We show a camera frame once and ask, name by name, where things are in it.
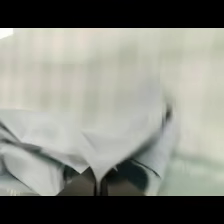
bright white light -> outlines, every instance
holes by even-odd
[[[13,28],[0,28],[0,39],[13,34]]]

blurred background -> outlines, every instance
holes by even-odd
[[[94,123],[146,76],[180,121],[159,195],[224,195],[224,29],[0,28],[1,109]]]

light green surface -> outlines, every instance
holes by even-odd
[[[155,76],[180,141],[161,195],[224,195],[224,29],[22,29],[0,40],[0,106],[109,119],[116,98]]]

